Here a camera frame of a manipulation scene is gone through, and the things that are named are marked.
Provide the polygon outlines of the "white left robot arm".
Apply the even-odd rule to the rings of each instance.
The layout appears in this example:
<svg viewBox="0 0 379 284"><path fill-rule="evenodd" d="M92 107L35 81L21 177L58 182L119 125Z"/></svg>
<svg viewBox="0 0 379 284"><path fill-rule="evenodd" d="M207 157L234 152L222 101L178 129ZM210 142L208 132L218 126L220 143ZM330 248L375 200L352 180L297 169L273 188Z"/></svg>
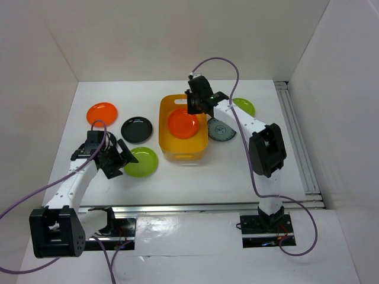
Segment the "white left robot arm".
<svg viewBox="0 0 379 284"><path fill-rule="evenodd" d="M117 229L109 207L80 213L82 199L91 181L102 171L116 178L129 163L137 163L123 140L110 140L104 131L89 130L85 142L70 158L68 175L51 200L29 216L34 255L39 258L79 257L86 241L97 231L104 236Z"/></svg>

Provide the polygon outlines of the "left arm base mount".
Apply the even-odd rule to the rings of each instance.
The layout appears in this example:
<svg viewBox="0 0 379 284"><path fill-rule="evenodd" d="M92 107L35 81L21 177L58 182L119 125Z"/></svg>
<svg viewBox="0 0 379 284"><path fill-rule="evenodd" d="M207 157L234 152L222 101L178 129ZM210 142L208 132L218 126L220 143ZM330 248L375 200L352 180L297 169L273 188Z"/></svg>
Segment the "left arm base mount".
<svg viewBox="0 0 379 284"><path fill-rule="evenodd" d="M80 208L78 217L85 230L85 251L100 251L98 241L107 251L134 250L136 217L117 217L110 206Z"/></svg>

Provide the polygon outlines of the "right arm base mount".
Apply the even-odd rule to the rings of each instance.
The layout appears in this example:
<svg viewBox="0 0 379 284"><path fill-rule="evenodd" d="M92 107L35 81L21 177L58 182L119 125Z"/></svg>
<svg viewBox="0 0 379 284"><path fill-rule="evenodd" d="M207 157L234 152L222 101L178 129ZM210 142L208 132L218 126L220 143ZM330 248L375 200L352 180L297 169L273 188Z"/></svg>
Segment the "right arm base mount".
<svg viewBox="0 0 379 284"><path fill-rule="evenodd" d="M283 247L296 246L292 220L287 212L279 221L268 225L257 210L243 211L235 227L241 233L244 249L278 247L281 241Z"/></svg>

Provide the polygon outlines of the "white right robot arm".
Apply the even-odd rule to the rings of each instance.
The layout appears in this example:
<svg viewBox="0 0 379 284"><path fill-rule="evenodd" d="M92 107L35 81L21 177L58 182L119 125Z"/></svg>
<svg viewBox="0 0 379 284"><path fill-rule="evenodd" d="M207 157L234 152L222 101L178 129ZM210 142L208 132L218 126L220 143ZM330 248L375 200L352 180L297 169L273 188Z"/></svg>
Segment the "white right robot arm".
<svg viewBox="0 0 379 284"><path fill-rule="evenodd" d="M279 125L256 120L239 108L231 96L213 92L204 76L190 74L188 78L188 112L207 114L240 134L253 189L259 198L259 227L265 232L273 231L284 216L279 178L287 153Z"/></svg>

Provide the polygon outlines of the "blue patterned plate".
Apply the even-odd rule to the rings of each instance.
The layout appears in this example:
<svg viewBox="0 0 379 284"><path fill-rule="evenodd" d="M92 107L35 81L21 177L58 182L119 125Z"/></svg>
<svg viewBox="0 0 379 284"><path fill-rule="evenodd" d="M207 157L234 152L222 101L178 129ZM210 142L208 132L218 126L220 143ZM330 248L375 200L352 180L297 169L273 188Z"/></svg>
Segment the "blue patterned plate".
<svg viewBox="0 0 379 284"><path fill-rule="evenodd" d="M208 136L214 141L227 142L236 136L236 131L215 118L207 121Z"/></svg>

